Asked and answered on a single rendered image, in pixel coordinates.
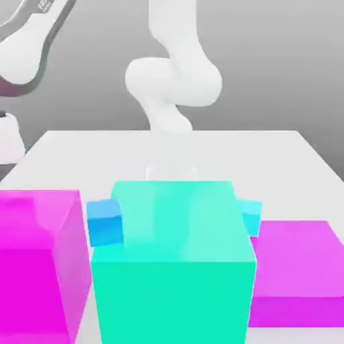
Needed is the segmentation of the large teal box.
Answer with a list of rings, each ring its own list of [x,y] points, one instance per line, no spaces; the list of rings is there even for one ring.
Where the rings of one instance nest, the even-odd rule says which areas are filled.
[[[229,181],[117,181],[91,270],[101,344],[245,344],[256,258]]]

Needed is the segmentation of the small cyan cube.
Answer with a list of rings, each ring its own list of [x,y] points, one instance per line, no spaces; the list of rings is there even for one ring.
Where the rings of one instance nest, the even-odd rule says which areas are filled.
[[[247,199],[238,199],[237,202],[249,236],[258,237],[263,203]]]

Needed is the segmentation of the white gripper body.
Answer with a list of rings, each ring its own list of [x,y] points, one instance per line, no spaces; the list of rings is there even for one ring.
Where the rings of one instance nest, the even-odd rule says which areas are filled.
[[[8,112],[0,112],[0,165],[16,164],[25,153],[17,118]]]

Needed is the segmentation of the large tall magenta box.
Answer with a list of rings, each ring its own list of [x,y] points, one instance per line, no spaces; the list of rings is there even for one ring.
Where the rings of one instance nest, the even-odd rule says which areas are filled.
[[[77,190],[0,190],[0,344],[75,344],[91,268]]]

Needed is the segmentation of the large flat magenta box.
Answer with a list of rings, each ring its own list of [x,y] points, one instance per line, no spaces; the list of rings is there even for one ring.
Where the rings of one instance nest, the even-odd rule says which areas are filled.
[[[344,244],[324,220],[264,220],[251,328],[344,328]]]

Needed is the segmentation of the small blue cube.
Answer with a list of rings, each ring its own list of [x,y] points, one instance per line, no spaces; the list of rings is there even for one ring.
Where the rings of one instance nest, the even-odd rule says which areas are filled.
[[[124,242],[122,213],[117,199],[87,202],[86,211],[91,247]]]

